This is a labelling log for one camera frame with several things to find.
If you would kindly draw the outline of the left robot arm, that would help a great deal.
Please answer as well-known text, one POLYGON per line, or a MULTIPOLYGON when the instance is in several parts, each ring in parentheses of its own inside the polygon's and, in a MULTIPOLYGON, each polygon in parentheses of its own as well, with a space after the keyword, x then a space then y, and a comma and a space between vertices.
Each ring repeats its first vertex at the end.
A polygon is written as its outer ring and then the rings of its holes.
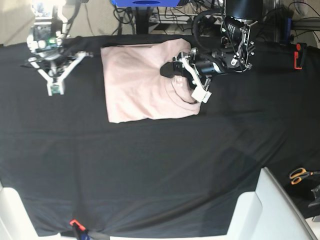
POLYGON ((192 33, 198 47, 180 52, 160 68, 163 77, 186 77, 194 91, 192 98, 207 103, 212 95, 210 84, 218 75, 238 74, 252 68, 249 57, 254 55, 255 43, 250 39, 251 27, 262 15, 261 0, 223 0, 217 6, 200 12, 193 18, 192 33), (216 49, 200 41, 200 25, 208 18, 221 18, 221 42, 216 49))

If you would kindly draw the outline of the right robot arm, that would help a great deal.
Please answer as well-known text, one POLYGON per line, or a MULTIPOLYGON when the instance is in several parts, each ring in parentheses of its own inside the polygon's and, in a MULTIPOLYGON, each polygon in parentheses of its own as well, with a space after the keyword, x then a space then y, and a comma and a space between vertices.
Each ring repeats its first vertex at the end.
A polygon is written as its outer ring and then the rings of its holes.
POLYGON ((76 51, 82 38, 68 42, 71 28, 87 0, 33 0, 33 26, 26 39, 33 57, 22 65, 35 69, 46 80, 49 96, 65 94, 65 79, 86 57, 93 53, 76 51))

